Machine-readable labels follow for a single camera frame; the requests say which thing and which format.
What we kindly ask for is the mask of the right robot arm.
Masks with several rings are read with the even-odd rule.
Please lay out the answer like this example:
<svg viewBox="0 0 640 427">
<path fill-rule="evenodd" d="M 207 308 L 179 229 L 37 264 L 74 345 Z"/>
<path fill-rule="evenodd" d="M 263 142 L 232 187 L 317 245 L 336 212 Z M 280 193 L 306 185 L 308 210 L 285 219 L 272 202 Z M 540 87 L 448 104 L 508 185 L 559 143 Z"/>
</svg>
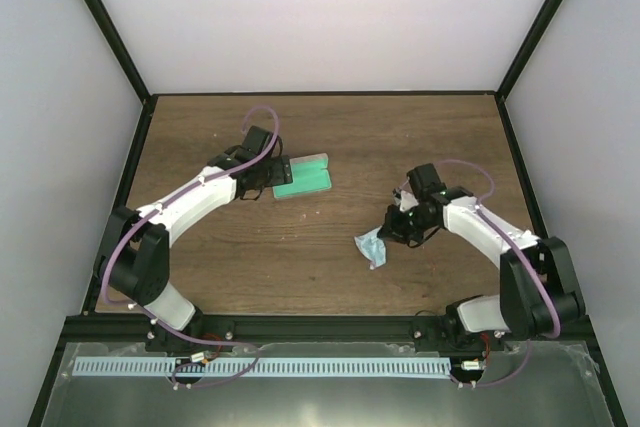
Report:
<svg viewBox="0 0 640 427">
<path fill-rule="evenodd" d="M 555 338 L 586 315 L 567 245 L 541 238 L 486 209 L 471 192 L 455 187 L 418 197 L 396 189 L 378 237 L 415 248 L 444 230 L 484 255 L 499 271 L 499 293 L 479 295 L 446 308 L 444 336 L 458 350 L 480 333 L 507 333 L 518 340 Z"/>
</svg>

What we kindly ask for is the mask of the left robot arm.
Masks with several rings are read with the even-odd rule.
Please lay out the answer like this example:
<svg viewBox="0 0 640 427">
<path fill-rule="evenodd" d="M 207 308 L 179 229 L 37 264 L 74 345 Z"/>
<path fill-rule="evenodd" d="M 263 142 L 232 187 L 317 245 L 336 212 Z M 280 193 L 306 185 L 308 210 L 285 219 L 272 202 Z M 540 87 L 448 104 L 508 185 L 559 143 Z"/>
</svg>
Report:
<svg viewBox="0 0 640 427">
<path fill-rule="evenodd" d="M 264 157 L 239 171 L 237 160 L 221 155 L 196 177 L 165 197 L 131 210 L 115 209 L 107 222 L 95 264 L 100 295 L 109 303 L 113 288 L 169 328 L 181 350 L 204 339 L 196 306 L 170 281 L 170 250 L 178 238 L 209 213 L 241 199 L 249 191 L 293 182 L 290 158 Z"/>
</svg>

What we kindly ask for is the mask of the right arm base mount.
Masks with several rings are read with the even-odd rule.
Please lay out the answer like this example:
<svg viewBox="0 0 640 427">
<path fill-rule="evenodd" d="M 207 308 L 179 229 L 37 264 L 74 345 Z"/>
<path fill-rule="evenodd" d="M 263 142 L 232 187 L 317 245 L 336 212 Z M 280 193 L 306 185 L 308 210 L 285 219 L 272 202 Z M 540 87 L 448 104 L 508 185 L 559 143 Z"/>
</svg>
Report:
<svg viewBox="0 0 640 427">
<path fill-rule="evenodd" d="M 486 332 L 467 333 L 455 318 L 426 309 L 414 314 L 410 332 L 416 344 L 439 352 L 490 352 L 497 346 Z"/>
</svg>

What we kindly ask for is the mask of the light blue cleaning cloth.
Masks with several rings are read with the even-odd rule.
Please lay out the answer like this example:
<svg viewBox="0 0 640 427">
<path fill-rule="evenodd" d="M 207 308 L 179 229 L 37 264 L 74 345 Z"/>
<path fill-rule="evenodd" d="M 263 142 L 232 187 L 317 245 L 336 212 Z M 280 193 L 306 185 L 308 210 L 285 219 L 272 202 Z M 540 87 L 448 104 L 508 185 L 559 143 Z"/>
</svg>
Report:
<svg viewBox="0 0 640 427">
<path fill-rule="evenodd" d="M 378 236 L 380 231 L 381 228 L 377 227 L 354 238 L 356 248 L 367 259 L 370 270 L 382 267 L 387 261 L 385 242 Z"/>
</svg>

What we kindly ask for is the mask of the green glasses case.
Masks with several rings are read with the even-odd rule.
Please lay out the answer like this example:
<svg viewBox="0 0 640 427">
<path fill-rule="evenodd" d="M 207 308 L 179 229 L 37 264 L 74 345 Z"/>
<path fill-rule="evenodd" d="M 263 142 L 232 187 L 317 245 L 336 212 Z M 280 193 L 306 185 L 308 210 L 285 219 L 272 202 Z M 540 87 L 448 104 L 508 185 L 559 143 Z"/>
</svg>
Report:
<svg viewBox="0 0 640 427">
<path fill-rule="evenodd" d="M 291 183 L 272 188 L 276 200 L 287 200 L 328 191 L 332 188 L 326 153 L 291 158 Z"/>
</svg>

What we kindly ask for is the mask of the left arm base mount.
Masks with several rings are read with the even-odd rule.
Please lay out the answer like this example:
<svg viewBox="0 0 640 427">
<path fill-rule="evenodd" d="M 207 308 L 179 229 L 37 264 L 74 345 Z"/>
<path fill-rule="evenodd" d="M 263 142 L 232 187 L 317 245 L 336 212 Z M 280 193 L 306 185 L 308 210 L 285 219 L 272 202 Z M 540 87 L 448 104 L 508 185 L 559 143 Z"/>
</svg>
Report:
<svg viewBox="0 0 640 427">
<path fill-rule="evenodd" d="M 201 309 L 195 313 L 186 326 L 178 334 L 161 326 L 152 325 L 146 340 L 148 352 L 163 352 L 170 355 L 192 354 L 199 351 L 230 351 L 234 343 L 231 339 L 218 336 L 216 331 L 209 331 L 210 323 Z"/>
</svg>

